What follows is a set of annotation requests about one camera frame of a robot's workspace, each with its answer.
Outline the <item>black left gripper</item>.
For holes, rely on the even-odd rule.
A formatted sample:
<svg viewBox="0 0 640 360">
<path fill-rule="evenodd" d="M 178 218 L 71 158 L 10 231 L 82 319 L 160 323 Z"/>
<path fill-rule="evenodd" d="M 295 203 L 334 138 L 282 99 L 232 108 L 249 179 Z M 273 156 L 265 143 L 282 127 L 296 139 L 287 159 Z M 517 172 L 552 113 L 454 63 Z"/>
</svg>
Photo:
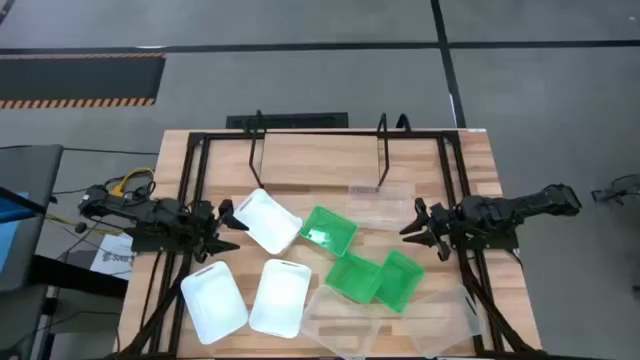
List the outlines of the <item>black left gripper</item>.
<svg viewBox="0 0 640 360">
<path fill-rule="evenodd" d="M 209 256 L 240 248 L 237 244 L 218 239 L 214 206 L 209 201 L 193 201 L 190 214 L 190 224 L 193 226 L 193 252 L 198 263 L 203 263 Z M 224 199 L 220 203 L 219 221 L 229 229 L 249 230 L 247 225 L 234 217 L 234 206 L 230 199 Z"/>
</svg>

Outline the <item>green plastic basket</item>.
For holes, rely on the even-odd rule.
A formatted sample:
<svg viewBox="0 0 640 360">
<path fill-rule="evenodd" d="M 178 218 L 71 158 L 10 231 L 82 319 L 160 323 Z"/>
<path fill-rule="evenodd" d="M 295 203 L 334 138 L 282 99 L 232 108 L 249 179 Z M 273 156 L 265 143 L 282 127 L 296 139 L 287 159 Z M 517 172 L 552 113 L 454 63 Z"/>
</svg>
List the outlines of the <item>green plastic basket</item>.
<svg viewBox="0 0 640 360">
<path fill-rule="evenodd" d="M 342 257 L 357 232 L 356 223 L 325 207 L 315 206 L 305 220 L 300 235 L 332 255 Z"/>
<path fill-rule="evenodd" d="M 381 283 L 375 298 L 394 312 L 402 313 L 424 275 L 422 266 L 393 250 L 380 269 Z"/>
<path fill-rule="evenodd" d="M 346 252 L 335 261 L 325 283 L 358 303 L 368 304 L 381 285 L 380 270 L 377 263 Z"/>
</svg>

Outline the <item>black hazard-striped floor mat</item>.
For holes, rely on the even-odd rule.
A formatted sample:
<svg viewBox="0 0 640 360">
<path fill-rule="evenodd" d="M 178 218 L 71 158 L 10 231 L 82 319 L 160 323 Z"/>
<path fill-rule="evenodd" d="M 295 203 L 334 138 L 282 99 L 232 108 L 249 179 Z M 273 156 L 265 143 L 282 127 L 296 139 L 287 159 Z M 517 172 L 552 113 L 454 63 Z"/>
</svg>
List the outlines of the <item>black hazard-striped floor mat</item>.
<svg viewBox="0 0 640 360">
<path fill-rule="evenodd" d="M 0 56 L 0 109 L 146 107 L 162 53 Z"/>
</svg>

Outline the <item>clear plastic basket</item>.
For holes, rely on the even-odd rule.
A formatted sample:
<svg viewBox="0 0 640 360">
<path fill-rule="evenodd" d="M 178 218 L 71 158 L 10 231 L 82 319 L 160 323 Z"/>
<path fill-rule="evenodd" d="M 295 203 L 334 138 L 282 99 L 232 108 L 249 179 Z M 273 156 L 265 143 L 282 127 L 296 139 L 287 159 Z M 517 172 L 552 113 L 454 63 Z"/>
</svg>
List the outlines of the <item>clear plastic basket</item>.
<svg viewBox="0 0 640 360">
<path fill-rule="evenodd" d="M 464 286 L 409 304 L 402 324 L 425 357 L 443 355 L 447 349 L 485 333 L 483 318 Z"/>
<path fill-rule="evenodd" d="M 300 331 L 344 360 L 365 360 L 380 327 L 365 305 L 322 285 L 304 309 Z"/>
<path fill-rule="evenodd" d="M 399 232 L 414 218 L 413 201 L 414 188 L 406 184 L 351 186 L 347 217 L 361 227 Z"/>
</svg>

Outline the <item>black aluminium table frame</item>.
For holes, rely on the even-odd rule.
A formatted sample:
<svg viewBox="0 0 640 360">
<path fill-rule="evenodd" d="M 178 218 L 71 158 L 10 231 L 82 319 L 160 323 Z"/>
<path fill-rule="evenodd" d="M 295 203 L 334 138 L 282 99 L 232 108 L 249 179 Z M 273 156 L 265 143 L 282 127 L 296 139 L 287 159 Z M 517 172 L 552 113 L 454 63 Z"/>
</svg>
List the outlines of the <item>black aluminium table frame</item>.
<svg viewBox="0 0 640 360">
<path fill-rule="evenodd" d="M 486 196 L 502 193 L 489 138 L 484 132 L 451 131 L 460 143 L 462 160 L 469 175 L 471 192 Z M 254 178 L 262 156 L 262 143 L 247 139 L 238 131 L 218 130 L 209 146 L 203 196 L 217 204 L 225 198 L 240 203 L 256 187 Z M 389 170 L 385 182 L 393 186 L 407 186 L 428 204 L 447 200 L 441 167 L 441 152 L 447 153 L 453 190 L 462 194 L 457 160 L 449 139 L 413 138 L 404 132 L 393 131 L 388 141 L 379 141 L 380 165 Z M 196 147 L 191 157 L 186 155 L 190 133 L 187 130 L 165 132 L 155 170 L 157 197 L 174 197 L 180 190 L 192 193 L 199 169 L 201 149 Z M 344 214 L 347 192 L 343 188 L 271 187 L 269 193 L 286 209 L 306 217 L 315 205 Z M 239 244 L 239 249 L 220 254 L 220 260 L 230 267 L 243 298 L 252 303 L 259 277 L 269 254 L 247 235 L 223 230 L 223 240 Z M 437 291 L 453 288 L 461 282 L 456 258 L 446 262 L 438 259 L 432 248 L 402 242 L 396 232 L 365 228 L 356 236 L 354 250 L 362 257 L 382 260 L 388 251 L 396 249 L 424 265 L 426 277 L 416 293 L 422 298 Z M 511 327 L 534 348 L 541 341 L 534 318 L 524 274 L 518 262 L 502 250 L 484 253 L 495 304 Z M 285 253 L 285 258 L 309 266 L 311 286 L 323 283 L 331 267 L 331 256 L 318 246 L 297 240 Z M 133 263 L 124 307 L 119 323 L 117 348 L 125 349 L 140 330 L 142 320 L 148 319 L 159 302 L 161 291 L 168 287 L 164 280 L 166 258 L 155 253 L 139 256 Z M 373 345 L 375 357 L 410 357 L 415 355 L 409 335 L 400 326 L 397 314 L 380 303 L 373 309 L 382 316 L 382 329 Z M 315 340 L 300 335 L 285 339 L 255 332 L 243 327 L 212 345 L 199 342 L 190 318 L 182 320 L 177 345 L 180 358 L 193 360 L 217 358 L 324 358 L 330 350 Z"/>
</svg>

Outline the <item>black stand base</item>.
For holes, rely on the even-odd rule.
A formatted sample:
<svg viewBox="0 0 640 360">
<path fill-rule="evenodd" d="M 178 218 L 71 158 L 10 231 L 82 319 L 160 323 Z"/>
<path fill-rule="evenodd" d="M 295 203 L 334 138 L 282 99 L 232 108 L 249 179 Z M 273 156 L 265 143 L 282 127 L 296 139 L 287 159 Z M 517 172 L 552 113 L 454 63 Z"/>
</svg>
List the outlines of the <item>black stand base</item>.
<svg viewBox="0 0 640 360">
<path fill-rule="evenodd" d="M 625 196 L 640 196 L 640 173 L 618 177 L 608 187 L 593 190 L 591 196 L 596 203 L 615 201 L 623 205 Z"/>
</svg>

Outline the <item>grey side table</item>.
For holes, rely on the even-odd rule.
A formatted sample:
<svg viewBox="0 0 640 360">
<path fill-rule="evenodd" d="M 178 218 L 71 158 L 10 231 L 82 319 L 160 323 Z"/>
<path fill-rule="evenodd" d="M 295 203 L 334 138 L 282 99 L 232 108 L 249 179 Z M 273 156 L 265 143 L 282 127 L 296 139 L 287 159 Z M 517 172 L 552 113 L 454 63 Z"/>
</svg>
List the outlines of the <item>grey side table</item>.
<svg viewBox="0 0 640 360">
<path fill-rule="evenodd" d="M 0 149 L 0 187 L 26 193 L 47 209 L 63 153 L 61 145 L 35 145 Z M 0 292 L 23 287 L 35 254 L 43 215 L 17 222 L 11 247 L 0 271 Z"/>
</svg>

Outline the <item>white plastic basket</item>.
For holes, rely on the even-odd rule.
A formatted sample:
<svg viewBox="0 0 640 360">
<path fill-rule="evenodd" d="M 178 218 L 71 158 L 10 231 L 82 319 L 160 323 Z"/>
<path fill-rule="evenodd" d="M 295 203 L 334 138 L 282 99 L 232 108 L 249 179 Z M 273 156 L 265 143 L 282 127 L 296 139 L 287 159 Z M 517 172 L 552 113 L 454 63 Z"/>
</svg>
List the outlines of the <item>white plastic basket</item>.
<svg viewBox="0 0 640 360">
<path fill-rule="evenodd" d="M 247 323 L 247 307 L 225 262 L 188 275 L 180 288 L 201 344 L 213 344 Z"/>
<path fill-rule="evenodd" d="M 260 188 L 235 208 L 234 217 L 248 227 L 246 234 L 271 255 L 285 252 L 303 225 L 301 218 Z"/>
<path fill-rule="evenodd" d="M 249 316 L 250 327 L 272 336 L 295 338 L 300 331 L 311 276 L 312 271 L 306 265 L 268 260 Z"/>
</svg>

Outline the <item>white printed paper sheet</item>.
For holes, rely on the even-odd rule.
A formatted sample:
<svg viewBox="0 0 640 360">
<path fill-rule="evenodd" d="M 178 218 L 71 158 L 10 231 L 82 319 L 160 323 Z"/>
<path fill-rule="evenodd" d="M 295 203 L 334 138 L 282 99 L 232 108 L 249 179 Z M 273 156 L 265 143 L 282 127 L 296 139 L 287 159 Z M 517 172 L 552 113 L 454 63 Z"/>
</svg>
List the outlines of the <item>white printed paper sheet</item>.
<svg viewBox="0 0 640 360">
<path fill-rule="evenodd" d="M 130 279 L 135 253 L 131 250 L 132 238 L 126 234 L 105 235 L 90 266 L 90 270 Z"/>
</svg>

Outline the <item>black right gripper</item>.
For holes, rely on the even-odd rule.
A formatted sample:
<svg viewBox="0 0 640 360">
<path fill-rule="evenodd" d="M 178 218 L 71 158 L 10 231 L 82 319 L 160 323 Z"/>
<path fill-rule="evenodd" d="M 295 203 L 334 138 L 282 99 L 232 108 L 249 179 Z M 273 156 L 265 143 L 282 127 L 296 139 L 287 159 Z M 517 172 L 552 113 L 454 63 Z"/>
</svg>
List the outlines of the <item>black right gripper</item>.
<svg viewBox="0 0 640 360">
<path fill-rule="evenodd" d="M 411 234 L 419 232 L 425 227 L 429 220 L 427 206 L 422 198 L 414 201 L 416 218 L 400 234 Z M 463 235 L 468 231 L 468 222 L 464 214 L 463 203 L 456 204 L 453 208 L 445 208 L 441 203 L 436 203 L 430 207 L 430 231 L 410 235 L 403 238 L 404 242 L 436 247 L 437 255 L 441 261 L 447 261 L 450 257 L 450 247 L 442 237 L 445 235 Z"/>
</svg>

